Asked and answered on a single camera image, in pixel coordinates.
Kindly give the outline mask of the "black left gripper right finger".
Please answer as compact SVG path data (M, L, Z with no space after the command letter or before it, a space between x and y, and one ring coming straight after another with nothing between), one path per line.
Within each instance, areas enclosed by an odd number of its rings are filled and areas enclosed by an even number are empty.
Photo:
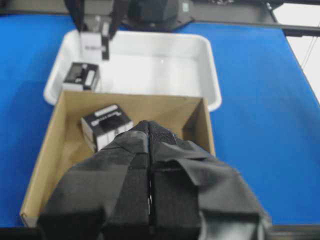
M271 219L237 170L154 121L148 136L158 239L266 239Z

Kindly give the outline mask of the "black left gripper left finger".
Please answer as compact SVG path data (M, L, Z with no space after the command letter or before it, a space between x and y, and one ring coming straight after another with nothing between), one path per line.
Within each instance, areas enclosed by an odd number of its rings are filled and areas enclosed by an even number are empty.
M148 239L148 133L141 121L72 166L37 220L42 239Z

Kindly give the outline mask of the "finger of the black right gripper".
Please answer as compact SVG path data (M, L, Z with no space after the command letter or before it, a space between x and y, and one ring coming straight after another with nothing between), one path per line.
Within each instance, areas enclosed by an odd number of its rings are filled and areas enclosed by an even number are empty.
M85 23L85 0L64 0L76 29L79 32L87 31L88 26Z
M101 56L103 60L110 59L109 42L114 38L118 27L128 13L130 0L114 0L110 21L103 22L101 28Z

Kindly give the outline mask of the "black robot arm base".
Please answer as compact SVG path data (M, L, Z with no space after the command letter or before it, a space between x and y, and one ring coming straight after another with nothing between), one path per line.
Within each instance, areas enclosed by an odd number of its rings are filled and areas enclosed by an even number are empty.
M172 32L190 22L191 0L130 0L121 23L133 31Z

